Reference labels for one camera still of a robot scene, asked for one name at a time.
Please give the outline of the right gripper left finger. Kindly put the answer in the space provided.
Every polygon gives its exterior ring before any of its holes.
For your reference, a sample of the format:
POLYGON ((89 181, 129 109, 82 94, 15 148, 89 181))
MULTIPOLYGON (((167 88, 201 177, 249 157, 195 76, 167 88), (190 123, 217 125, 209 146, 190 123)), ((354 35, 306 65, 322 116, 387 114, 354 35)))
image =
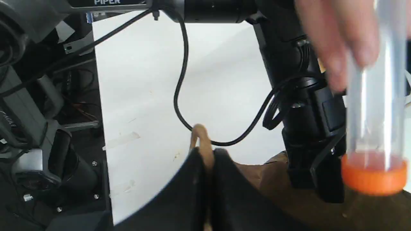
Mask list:
POLYGON ((198 148, 170 182, 139 211, 114 226, 115 231, 202 231, 207 207, 204 161, 198 148))

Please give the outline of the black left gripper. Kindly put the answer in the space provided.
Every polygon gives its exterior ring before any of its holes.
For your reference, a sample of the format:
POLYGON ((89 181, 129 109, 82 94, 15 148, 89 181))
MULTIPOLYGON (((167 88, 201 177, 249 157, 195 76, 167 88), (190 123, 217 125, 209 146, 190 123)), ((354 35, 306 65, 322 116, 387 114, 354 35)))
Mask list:
POLYGON ((345 126, 326 138, 309 140, 282 130, 288 157, 287 173, 297 190, 313 190, 326 203, 343 203, 345 187, 341 156, 345 153, 345 126))

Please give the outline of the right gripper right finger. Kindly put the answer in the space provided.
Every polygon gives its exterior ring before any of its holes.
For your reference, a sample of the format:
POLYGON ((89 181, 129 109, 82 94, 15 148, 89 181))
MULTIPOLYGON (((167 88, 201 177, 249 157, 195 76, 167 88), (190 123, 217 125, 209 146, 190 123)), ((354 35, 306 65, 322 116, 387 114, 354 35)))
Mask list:
POLYGON ((307 231, 263 196, 240 172, 226 149, 214 150, 211 224, 214 231, 307 231))

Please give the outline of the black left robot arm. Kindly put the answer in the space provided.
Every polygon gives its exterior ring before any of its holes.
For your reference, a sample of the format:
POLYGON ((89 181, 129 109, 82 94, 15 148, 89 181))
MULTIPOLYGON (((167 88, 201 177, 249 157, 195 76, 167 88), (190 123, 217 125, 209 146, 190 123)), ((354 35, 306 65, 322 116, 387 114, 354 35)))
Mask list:
POLYGON ((1 67, 18 62, 30 41, 42 41, 66 15, 75 12, 136 11, 143 13, 119 28, 54 62, 31 79, 6 89, 6 97, 25 88, 44 74, 122 31, 145 15, 158 19, 160 11, 180 24, 184 57, 174 93, 174 109, 188 64, 185 23, 240 23, 253 25, 272 90, 250 126, 230 142, 241 142, 262 115, 263 127, 273 130, 283 123, 282 137, 289 158, 288 174, 295 188, 314 188, 327 203, 343 203, 345 188, 340 156, 345 152, 345 106, 342 96, 332 96, 317 56, 297 18, 291 0, 2 0, 1 67))

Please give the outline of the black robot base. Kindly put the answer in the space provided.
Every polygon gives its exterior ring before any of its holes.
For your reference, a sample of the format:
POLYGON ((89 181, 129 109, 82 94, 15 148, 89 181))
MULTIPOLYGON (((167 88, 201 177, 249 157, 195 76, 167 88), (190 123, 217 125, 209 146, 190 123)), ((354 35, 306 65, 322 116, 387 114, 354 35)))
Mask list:
POLYGON ((111 231, 105 201, 107 170, 94 170, 74 151, 69 127, 53 118, 63 97, 43 71, 23 82, 13 65, 30 38, 1 14, 1 162, 17 202, 12 213, 43 231, 111 231))

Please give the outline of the person's hand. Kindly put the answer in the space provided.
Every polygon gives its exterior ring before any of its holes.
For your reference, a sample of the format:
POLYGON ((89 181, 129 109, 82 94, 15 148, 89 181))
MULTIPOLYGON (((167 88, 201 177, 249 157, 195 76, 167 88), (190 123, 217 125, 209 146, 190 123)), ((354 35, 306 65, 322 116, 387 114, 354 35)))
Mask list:
POLYGON ((333 92, 347 88, 348 54, 361 69, 376 62, 379 27, 373 0, 295 0, 294 5, 333 92))

